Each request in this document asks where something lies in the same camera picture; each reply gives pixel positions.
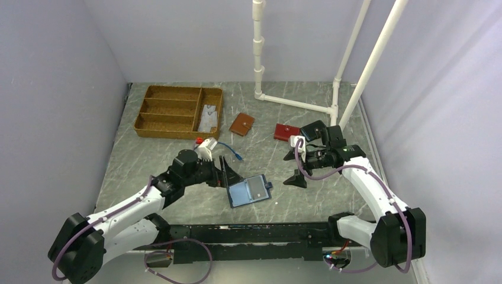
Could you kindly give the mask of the blue leather card holder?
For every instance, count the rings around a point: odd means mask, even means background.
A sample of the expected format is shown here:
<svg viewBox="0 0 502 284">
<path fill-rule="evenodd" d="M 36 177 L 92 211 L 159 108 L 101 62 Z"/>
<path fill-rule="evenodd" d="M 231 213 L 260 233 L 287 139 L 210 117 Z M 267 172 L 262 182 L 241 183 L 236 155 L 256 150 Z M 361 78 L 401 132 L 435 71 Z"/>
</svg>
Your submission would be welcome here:
<svg viewBox="0 0 502 284">
<path fill-rule="evenodd" d="M 231 208 L 264 201 L 271 198 L 273 184 L 266 180 L 265 175 L 257 175 L 243 179 L 227 187 Z"/>
</svg>

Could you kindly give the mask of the white credit card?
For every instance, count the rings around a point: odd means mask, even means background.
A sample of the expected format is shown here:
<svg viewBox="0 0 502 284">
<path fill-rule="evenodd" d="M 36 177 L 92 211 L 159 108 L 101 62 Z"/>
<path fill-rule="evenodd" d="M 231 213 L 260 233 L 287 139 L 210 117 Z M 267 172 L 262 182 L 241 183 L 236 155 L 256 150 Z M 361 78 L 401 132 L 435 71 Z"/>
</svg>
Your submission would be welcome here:
<svg viewBox="0 0 502 284">
<path fill-rule="evenodd" d="M 215 105 L 207 105 L 207 104 L 205 104 L 203 106 L 203 108 L 202 108 L 202 113 L 203 114 L 207 114 L 207 115 L 211 115 L 215 111 L 216 111 L 216 106 Z"/>
<path fill-rule="evenodd" d="M 201 123 L 216 125 L 218 122 L 217 111 L 204 111 L 201 115 Z"/>
<path fill-rule="evenodd" d="M 217 127 L 218 122 L 214 120 L 201 120 L 198 126 L 198 132 L 210 133 L 212 128 Z"/>
</svg>

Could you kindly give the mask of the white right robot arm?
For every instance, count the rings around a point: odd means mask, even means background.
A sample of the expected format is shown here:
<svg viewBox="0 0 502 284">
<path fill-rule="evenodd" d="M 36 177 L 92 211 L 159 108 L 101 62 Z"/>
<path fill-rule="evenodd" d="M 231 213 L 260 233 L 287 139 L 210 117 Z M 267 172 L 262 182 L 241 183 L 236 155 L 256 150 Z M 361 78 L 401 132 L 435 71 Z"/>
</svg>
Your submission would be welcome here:
<svg viewBox="0 0 502 284">
<path fill-rule="evenodd" d="M 402 201 L 374 171 L 365 152 L 356 144 L 348 145 L 340 126 L 325 126 L 315 121 L 288 138 L 290 151 L 285 160 L 294 160 L 297 169 L 286 185 L 306 188 L 306 181 L 324 180 L 340 174 L 348 180 L 368 205 L 374 222 L 354 213 L 342 212 L 329 217 L 326 237 L 339 246 L 354 241 L 369 249 L 375 263 L 394 266 L 407 273 L 412 260 L 426 253 L 426 216 L 420 208 Z"/>
</svg>

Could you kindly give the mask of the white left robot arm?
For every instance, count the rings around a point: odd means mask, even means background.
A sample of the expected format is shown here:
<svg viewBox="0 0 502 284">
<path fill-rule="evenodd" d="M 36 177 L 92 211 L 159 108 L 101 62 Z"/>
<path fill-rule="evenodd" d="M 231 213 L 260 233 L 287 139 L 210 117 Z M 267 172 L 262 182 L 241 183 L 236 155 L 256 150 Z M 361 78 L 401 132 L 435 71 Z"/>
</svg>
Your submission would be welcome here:
<svg viewBox="0 0 502 284">
<path fill-rule="evenodd" d="M 167 171 L 150 176 L 133 196 L 87 217 L 80 213 L 68 217 L 48 252 L 53 279 L 86 283 L 108 261 L 132 249 L 161 249 L 174 243 L 171 226 L 160 212 L 183 197 L 187 187 L 205 183 L 229 189 L 247 183 L 223 156 L 219 159 L 216 167 L 198 150 L 182 150 Z"/>
</svg>

